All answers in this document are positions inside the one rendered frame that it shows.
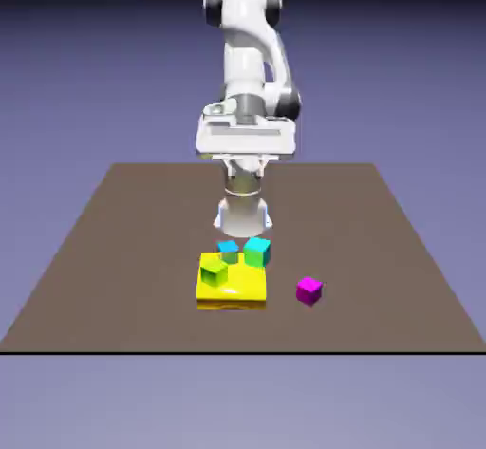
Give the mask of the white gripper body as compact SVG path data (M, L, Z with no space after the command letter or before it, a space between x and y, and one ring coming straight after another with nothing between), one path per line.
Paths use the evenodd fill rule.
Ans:
M196 151L202 156L292 156L296 150L296 125L291 120L256 117L243 125L234 115L199 118Z

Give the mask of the small blue cube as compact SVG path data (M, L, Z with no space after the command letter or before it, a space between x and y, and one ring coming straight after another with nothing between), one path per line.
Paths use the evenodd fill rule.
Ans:
M239 247L233 240L217 243L217 251L222 262L232 265L237 264L239 259Z

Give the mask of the small cyan cube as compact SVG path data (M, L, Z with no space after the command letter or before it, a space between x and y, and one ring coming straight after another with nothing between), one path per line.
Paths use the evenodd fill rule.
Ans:
M244 261L247 265L264 268L271 260L271 241L266 238L249 238L243 248Z

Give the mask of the small green cube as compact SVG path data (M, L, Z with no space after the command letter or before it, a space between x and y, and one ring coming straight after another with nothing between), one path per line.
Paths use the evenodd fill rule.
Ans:
M199 273L202 282L212 287L220 287L228 280L228 264L219 256L203 256Z

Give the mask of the small magenta cube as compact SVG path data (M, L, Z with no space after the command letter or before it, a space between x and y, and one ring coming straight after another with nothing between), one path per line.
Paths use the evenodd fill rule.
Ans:
M313 277L301 278L296 284L296 299L307 306L313 306L323 294L324 283Z

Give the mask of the large yellow box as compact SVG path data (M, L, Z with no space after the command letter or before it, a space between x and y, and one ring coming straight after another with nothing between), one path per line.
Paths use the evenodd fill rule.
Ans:
M203 256L219 256L218 253L202 253ZM196 304L199 309L262 309L267 301L265 268L247 265L244 254L239 253L237 264L228 264L228 280L220 287L212 287L196 281Z

